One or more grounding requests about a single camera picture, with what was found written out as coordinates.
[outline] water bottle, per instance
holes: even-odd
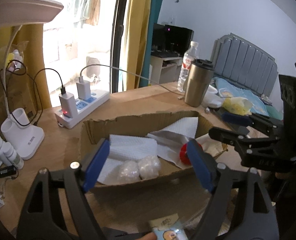
[[[186,90],[186,88],[184,87],[184,83],[186,82],[186,79],[188,77],[191,62],[197,58],[198,45],[198,42],[190,42],[190,48],[185,52],[183,56],[181,71],[178,80],[178,90],[180,92],[185,92]]]

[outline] desk lamp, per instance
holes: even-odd
[[[52,0],[0,0],[0,28],[14,27],[4,56],[2,73],[4,87],[6,87],[7,56],[21,27],[50,22],[63,8],[61,3]],[[11,114],[5,91],[4,96],[8,117],[1,125],[1,131],[24,160],[30,159],[42,142],[45,136],[44,131],[40,127],[27,125],[29,120],[24,109],[15,109]]]

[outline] teal curtain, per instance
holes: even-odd
[[[149,23],[148,23],[147,45],[146,45],[146,52],[145,52],[144,63],[143,63],[143,70],[141,72],[141,76],[143,76],[145,78],[149,77],[149,65],[150,65],[150,53],[151,53],[151,45],[152,45],[153,24],[157,23],[157,21],[158,21],[161,3],[162,3],[162,0],[151,0]],[[146,87],[147,85],[148,85],[147,80],[140,79],[139,87]]]

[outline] gray headboard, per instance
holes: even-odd
[[[230,33],[217,40],[212,55],[215,76],[256,95],[270,93],[278,77],[275,59],[245,39]]]

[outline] blue bedsheet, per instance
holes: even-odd
[[[216,87],[220,97],[243,97],[247,98],[253,107],[250,109],[252,113],[263,114],[269,116],[265,104],[260,100],[258,96],[252,93],[250,90],[237,88],[231,85],[228,81],[223,78],[213,78],[216,82]]]

